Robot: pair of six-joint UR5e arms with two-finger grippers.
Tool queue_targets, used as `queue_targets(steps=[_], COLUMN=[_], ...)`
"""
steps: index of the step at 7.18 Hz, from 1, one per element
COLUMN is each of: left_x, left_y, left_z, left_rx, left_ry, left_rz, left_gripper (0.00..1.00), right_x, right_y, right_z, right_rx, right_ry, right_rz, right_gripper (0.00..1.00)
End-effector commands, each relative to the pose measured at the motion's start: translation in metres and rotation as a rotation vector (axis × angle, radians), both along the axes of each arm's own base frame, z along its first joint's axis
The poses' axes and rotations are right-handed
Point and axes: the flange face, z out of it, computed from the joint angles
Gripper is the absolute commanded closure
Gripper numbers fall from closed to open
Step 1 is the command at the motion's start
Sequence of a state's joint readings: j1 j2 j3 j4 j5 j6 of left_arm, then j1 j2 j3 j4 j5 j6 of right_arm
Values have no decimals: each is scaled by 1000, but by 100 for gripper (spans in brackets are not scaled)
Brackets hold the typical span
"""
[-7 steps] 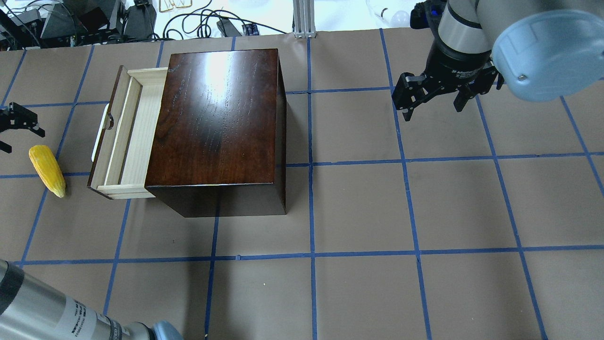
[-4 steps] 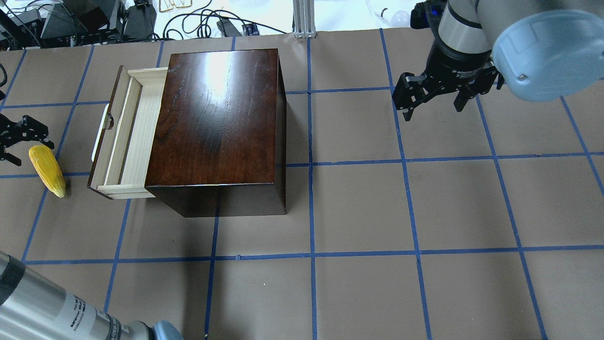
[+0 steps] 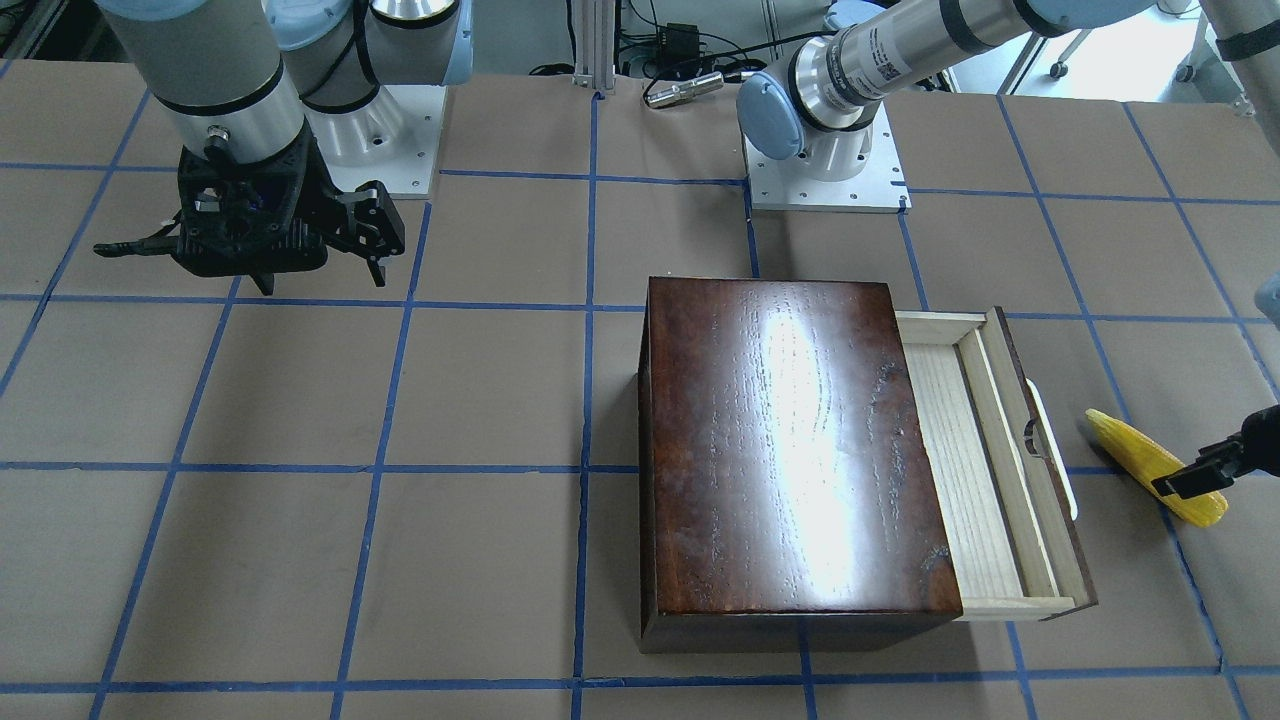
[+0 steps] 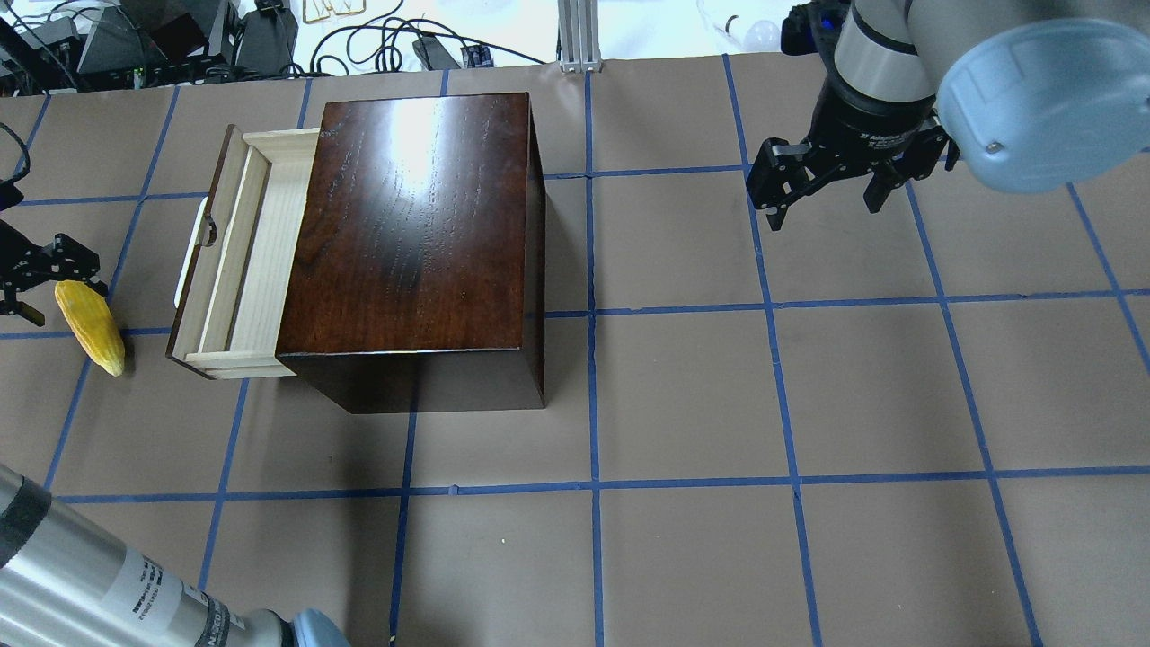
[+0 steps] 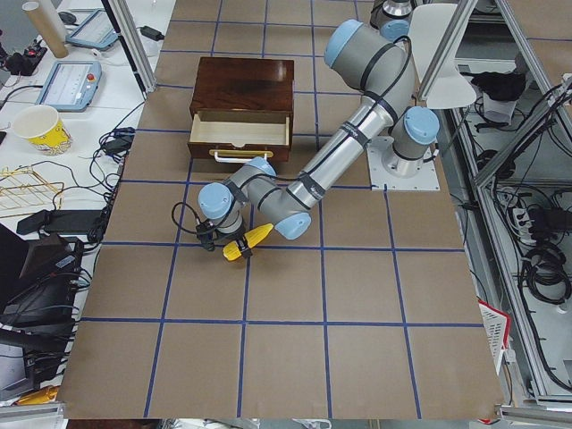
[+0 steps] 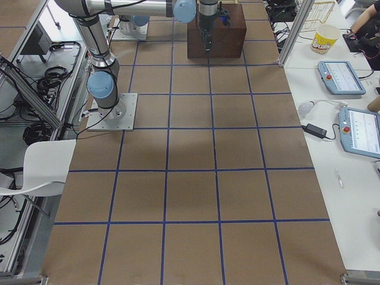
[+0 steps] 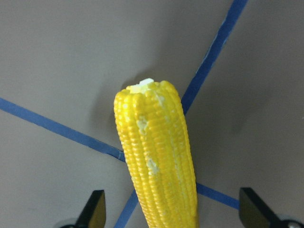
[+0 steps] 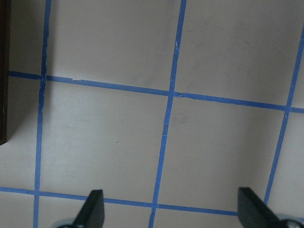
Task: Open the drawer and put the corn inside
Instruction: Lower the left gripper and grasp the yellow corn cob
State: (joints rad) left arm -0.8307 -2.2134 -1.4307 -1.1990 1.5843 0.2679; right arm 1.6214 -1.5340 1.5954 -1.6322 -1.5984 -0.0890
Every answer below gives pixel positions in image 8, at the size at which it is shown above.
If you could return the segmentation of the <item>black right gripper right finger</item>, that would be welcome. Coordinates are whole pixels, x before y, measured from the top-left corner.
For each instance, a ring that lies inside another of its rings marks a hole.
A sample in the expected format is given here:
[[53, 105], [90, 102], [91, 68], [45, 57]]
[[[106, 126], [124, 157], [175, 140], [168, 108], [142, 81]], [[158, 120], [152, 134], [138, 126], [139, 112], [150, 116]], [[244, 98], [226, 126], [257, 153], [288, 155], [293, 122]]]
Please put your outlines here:
[[250, 188], [238, 188], [237, 200], [238, 220], [244, 228], [288, 227]]

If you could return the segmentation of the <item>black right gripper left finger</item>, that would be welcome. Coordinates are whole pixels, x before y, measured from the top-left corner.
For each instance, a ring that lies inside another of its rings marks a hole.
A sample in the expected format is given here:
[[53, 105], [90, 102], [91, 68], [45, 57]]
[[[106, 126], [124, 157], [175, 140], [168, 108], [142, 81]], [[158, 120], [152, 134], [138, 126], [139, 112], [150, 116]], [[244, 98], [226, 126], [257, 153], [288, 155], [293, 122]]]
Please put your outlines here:
[[92, 190], [72, 223], [73, 228], [102, 228], [105, 219], [103, 190]]

